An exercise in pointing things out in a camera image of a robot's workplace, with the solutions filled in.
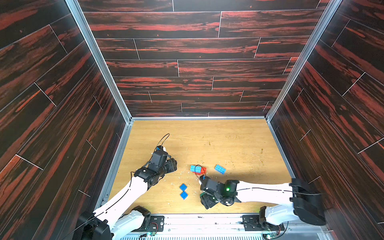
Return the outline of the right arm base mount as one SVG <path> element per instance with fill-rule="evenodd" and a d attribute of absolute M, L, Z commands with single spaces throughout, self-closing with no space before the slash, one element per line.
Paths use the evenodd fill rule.
<path fill-rule="evenodd" d="M 270 224 L 266 220 L 266 209 L 267 207 L 261 207 L 259 213 L 242 216 L 242 225 L 246 232 L 251 231 L 267 231 L 267 232 L 279 232 L 285 230 L 284 224 L 274 225 Z"/>

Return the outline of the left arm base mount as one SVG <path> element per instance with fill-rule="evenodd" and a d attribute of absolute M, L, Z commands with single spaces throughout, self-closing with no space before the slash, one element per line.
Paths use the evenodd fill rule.
<path fill-rule="evenodd" d="M 144 217 L 144 220 L 139 228 L 133 229 L 133 232 L 163 232 L 165 217 L 153 215 L 149 210 L 144 207 L 137 206 L 133 208 L 131 213 L 134 211 L 139 212 Z"/>

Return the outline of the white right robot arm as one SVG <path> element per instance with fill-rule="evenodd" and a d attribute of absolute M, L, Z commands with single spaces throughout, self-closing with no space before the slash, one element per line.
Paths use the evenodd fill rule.
<path fill-rule="evenodd" d="M 207 176 L 200 176 L 201 203 L 206 209 L 220 203 L 232 206 L 235 203 L 260 202 L 274 204 L 263 206 L 259 219 L 271 225 L 301 220 L 314 226 L 326 225 L 322 194 L 300 179 L 291 183 L 267 185 L 238 180 L 216 182 Z"/>

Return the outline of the aluminium right corner post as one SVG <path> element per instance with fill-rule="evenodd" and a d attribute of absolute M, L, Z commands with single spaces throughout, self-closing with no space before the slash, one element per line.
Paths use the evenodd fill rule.
<path fill-rule="evenodd" d="M 326 8 L 325 8 L 324 12 L 322 13 L 317 25 L 315 26 L 312 34 L 309 37 L 307 44 L 305 45 L 305 47 L 304 47 L 302 53 L 300 54 L 297 62 L 295 63 L 294 67 L 292 68 L 292 71 L 290 72 L 290 74 L 287 78 L 287 81 L 283 85 L 281 92 L 279 93 L 276 101 L 272 105 L 272 108 L 269 110 L 269 112 L 266 115 L 266 121 L 267 121 L 268 125 L 271 125 L 271 122 L 272 122 L 274 115 L 276 114 L 277 110 L 279 109 L 280 105 L 282 104 L 285 96 L 288 94 L 290 88 L 294 84 L 296 78 L 298 77 L 299 73 L 301 72 L 306 61 L 308 60 L 309 56 L 311 55 L 316 44 L 320 40 L 322 34 L 324 33 L 325 29 L 329 25 L 331 19 L 333 18 L 334 14 L 336 13 L 336 11 L 339 8 L 341 3 L 342 3 L 342 0 L 331 0 L 328 3 L 328 5 L 326 6 Z"/>

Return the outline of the light blue long lego brick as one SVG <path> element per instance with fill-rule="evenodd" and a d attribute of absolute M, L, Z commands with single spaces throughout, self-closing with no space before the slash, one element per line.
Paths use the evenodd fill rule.
<path fill-rule="evenodd" d="M 200 174 L 202 172 L 202 167 L 200 165 L 191 165 L 190 171 L 196 174 Z"/>

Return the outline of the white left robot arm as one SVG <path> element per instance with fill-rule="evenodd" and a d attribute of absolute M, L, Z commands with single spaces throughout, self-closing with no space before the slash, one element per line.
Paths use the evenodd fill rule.
<path fill-rule="evenodd" d="M 106 204 L 92 213 L 85 211 L 78 218 L 74 240 L 119 240 L 132 231 L 150 226 L 151 213 L 143 207 L 124 212 L 166 174 L 177 170 L 173 158 L 152 157 L 137 169 L 129 183 Z"/>

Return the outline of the light blue lego brick small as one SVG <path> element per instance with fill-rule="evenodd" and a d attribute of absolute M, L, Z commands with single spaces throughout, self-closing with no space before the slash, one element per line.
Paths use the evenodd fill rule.
<path fill-rule="evenodd" d="M 226 173 L 226 171 L 227 171 L 224 167 L 222 167 L 222 166 L 220 166 L 220 165 L 216 165 L 216 166 L 215 166 L 215 170 L 216 170 L 217 172 L 219 172 L 220 174 L 222 174 L 222 175 L 224 175 L 224 174 Z"/>

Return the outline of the red lego brick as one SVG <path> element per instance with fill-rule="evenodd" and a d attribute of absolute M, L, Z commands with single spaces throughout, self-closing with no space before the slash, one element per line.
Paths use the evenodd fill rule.
<path fill-rule="evenodd" d="M 205 167 L 202 167 L 202 172 L 200 174 L 196 174 L 197 176 L 200 176 L 200 175 L 205 175 L 206 174 L 206 171 L 207 169 Z"/>

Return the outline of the aluminium corner post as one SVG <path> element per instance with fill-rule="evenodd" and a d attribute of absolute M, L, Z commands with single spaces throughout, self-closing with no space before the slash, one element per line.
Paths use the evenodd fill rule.
<path fill-rule="evenodd" d="M 342 3 L 342 0 L 331 0 L 328 3 L 328 5 L 326 6 L 326 8 L 325 8 L 324 12 L 322 13 L 317 25 L 315 26 L 312 34 L 309 37 L 307 44 L 305 45 L 305 47 L 304 47 L 302 53 L 300 54 L 297 62 L 295 63 L 294 67 L 292 68 L 292 71 L 290 72 L 290 74 L 287 78 L 287 81 L 283 85 L 281 92 L 279 93 L 276 101 L 272 105 L 272 108 L 269 110 L 269 112 L 266 115 L 266 121 L 267 121 L 268 125 L 271 125 L 271 122 L 272 122 L 274 115 L 276 114 L 277 110 L 279 109 L 280 105 L 282 104 L 285 96 L 288 94 L 290 88 L 294 84 L 296 78 L 298 77 L 299 73 L 301 72 L 306 61 L 308 60 L 309 56 L 311 55 L 316 44 L 320 40 L 322 34 L 324 33 L 325 29 L 329 25 L 331 19 L 333 18 L 334 14 L 336 13 L 336 11 L 339 8 L 341 3 Z"/>
<path fill-rule="evenodd" d="M 114 98 L 125 122 L 127 124 L 130 124 L 132 121 L 132 115 L 129 112 L 128 107 L 126 106 L 123 97 L 113 79 L 113 76 L 107 66 L 107 63 L 102 55 L 102 52 L 97 44 L 97 41 L 91 31 L 91 28 L 86 20 L 86 17 L 81 9 L 81 6 L 78 1 L 76 0 L 65 0 L 65 3 L 67 4 L 88 48 L 90 49 L 90 52 L 92 56 L 95 59 L 95 62 L 101 71 L 101 74 L 106 82 L 106 85 L 108 86 L 112 97 Z"/>

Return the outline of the aluminium left corner post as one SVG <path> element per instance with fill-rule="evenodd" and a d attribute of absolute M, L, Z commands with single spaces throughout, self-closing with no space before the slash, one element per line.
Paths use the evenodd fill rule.
<path fill-rule="evenodd" d="M 102 52 L 97 44 L 97 41 L 91 31 L 91 28 L 86 20 L 86 17 L 81 9 L 81 6 L 78 1 L 76 0 L 65 0 L 65 3 L 67 4 L 88 48 L 90 49 L 90 52 L 92 56 L 95 59 L 95 62 L 101 71 L 101 74 L 106 82 L 106 85 L 108 86 L 112 97 L 114 98 L 125 122 L 127 124 L 130 124 L 132 121 L 132 115 L 129 112 L 128 107 L 126 106 L 123 97 L 113 79 L 113 76 L 107 66 L 107 63 L 102 55 Z"/>

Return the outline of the aluminium front rail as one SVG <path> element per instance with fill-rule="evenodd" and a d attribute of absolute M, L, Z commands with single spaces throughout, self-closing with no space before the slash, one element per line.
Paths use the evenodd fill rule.
<path fill-rule="evenodd" d="M 244 214 L 167 214 L 149 233 L 129 233 L 124 240 L 331 240 L 327 229 L 301 221 L 285 222 L 275 231 L 257 231 Z"/>

